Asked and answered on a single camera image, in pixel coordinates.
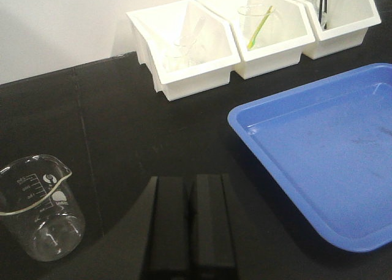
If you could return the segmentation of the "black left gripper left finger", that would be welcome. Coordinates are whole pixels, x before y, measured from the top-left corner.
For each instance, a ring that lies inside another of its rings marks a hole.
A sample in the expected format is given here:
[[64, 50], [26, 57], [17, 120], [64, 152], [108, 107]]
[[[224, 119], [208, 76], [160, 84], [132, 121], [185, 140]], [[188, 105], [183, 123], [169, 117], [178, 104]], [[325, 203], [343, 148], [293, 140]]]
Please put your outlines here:
[[153, 176], [152, 225], [146, 279], [189, 279], [189, 204], [181, 177]]

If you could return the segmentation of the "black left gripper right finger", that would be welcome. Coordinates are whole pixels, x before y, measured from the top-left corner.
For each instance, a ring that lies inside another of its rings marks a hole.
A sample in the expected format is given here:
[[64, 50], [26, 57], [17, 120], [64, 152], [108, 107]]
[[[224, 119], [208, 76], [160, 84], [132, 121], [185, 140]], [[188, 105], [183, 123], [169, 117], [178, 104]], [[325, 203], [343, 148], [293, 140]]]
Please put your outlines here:
[[190, 256], [194, 279], [237, 279], [225, 191], [220, 175], [198, 174], [190, 193]]

